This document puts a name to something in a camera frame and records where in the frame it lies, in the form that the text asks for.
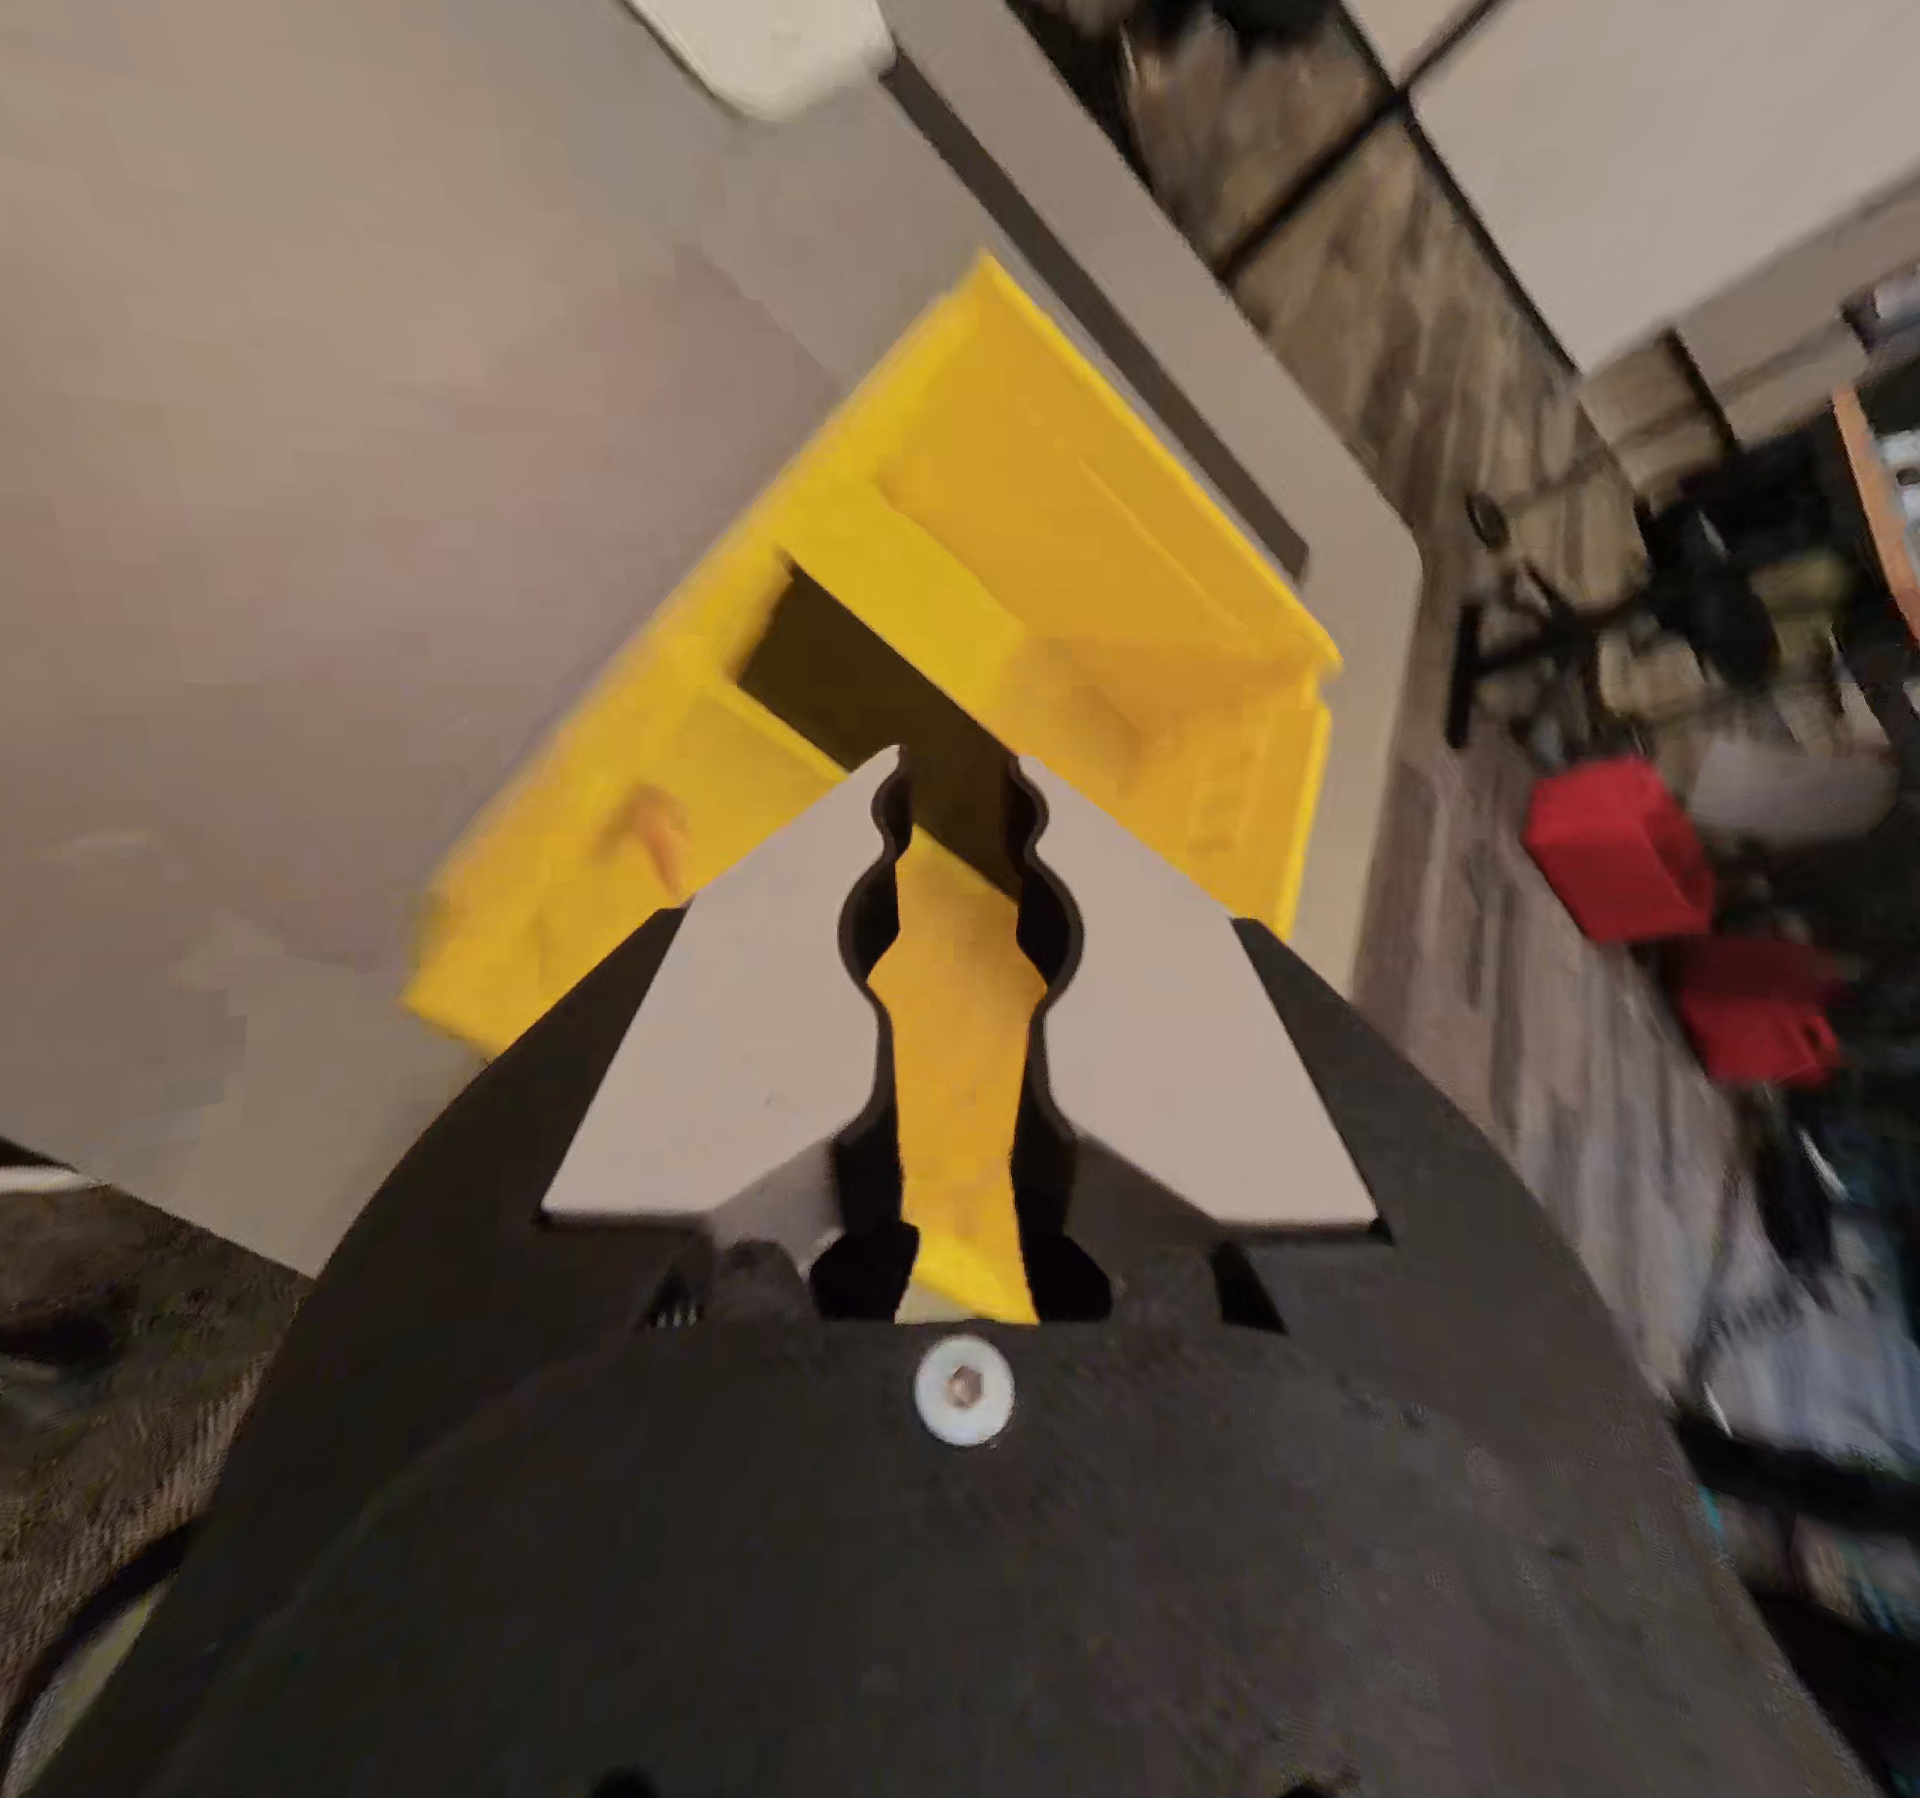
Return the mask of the yellow plastic bin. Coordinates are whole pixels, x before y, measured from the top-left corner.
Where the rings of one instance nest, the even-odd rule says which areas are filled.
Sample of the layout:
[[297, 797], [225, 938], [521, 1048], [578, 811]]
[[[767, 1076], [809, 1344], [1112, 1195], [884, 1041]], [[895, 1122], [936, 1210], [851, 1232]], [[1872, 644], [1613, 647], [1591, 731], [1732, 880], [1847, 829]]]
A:
[[[1287, 934], [1332, 637], [982, 256], [612, 659], [432, 881], [409, 1008], [494, 1056], [653, 913], [849, 774], [738, 681], [795, 565], [1007, 755]], [[1007, 899], [915, 828], [877, 966], [917, 1282], [1032, 1307], [1005, 1157], [1040, 979]]]

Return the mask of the white table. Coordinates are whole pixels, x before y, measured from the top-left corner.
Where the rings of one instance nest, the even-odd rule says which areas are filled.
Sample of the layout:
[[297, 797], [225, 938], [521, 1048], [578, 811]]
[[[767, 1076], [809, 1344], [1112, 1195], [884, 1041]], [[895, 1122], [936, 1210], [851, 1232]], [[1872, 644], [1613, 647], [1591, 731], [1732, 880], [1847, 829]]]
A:
[[1342, 0], [1570, 366], [1907, 185], [1917, 0]]

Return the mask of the black bin divider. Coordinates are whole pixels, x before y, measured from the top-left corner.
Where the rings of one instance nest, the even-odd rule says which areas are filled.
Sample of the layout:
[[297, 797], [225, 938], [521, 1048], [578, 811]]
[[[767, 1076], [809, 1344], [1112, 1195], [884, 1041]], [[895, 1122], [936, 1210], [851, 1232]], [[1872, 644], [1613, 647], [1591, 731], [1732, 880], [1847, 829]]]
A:
[[845, 771], [899, 748], [915, 825], [995, 891], [1017, 897], [1011, 756], [804, 570], [788, 570], [738, 681]]

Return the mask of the black chair base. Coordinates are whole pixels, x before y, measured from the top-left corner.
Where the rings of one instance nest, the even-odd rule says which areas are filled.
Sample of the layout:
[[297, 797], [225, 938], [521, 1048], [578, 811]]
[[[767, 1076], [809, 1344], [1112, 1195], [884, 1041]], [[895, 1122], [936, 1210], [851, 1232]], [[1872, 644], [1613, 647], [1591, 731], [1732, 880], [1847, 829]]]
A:
[[1680, 644], [1721, 692], [1734, 696], [1763, 692], [1778, 677], [1784, 653], [1759, 575], [1798, 553], [1787, 532], [1724, 539], [1691, 501], [1663, 511], [1640, 506], [1635, 526], [1643, 568], [1609, 601], [1578, 603], [1519, 560], [1456, 608], [1441, 706], [1453, 752], [1469, 748], [1481, 696], [1500, 681], [1535, 681], [1513, 739], [1538, 730], [1564, 702], [1582, 706], [1590, 724], [1601, 721], [1600, 650], [1609, 640], [1637, 650]]

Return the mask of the red plastic bin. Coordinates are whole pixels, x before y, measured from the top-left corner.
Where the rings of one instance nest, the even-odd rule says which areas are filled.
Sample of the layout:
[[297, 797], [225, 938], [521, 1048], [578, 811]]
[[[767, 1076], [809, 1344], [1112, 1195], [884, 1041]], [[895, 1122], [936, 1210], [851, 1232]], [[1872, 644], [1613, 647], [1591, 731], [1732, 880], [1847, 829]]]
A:
[[1838, 1068], [1830, 1000], [1837, 960], [1787, 938], [1701, 935], [1669, 957], [1667, 992], [1679, 1026], [1717, 1085], [1806, 1090]]
[[1637, 755], [1594, 758], [1534, 784], [1521, 844], [1595, 946], [1705, 935], [1717, 880], [1691, 819]]

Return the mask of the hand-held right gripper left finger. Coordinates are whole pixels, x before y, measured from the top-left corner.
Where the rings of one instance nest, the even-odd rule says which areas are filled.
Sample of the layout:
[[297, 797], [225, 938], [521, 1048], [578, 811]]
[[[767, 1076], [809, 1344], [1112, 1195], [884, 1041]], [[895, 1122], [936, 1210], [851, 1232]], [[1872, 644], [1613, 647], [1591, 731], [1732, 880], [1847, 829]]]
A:
[[904, 1230], [892, 1017], [910, 775], [884, 746], [678, 911], [540, 1200], [556, 1227], [676, 1227], [716, 1249]]

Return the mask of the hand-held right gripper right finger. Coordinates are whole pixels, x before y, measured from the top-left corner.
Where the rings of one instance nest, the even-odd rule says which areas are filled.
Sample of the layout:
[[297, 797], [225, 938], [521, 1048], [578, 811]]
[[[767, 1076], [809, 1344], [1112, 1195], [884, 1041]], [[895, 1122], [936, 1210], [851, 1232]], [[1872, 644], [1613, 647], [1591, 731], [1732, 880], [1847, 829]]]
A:
[[1034, 1305], [1115, 1305], [1153, 1255], [1380, 1230], [1240, 926], [1043, 761], [1011, 761], [1015, 941], [1040, 979], [1011, 1137]]

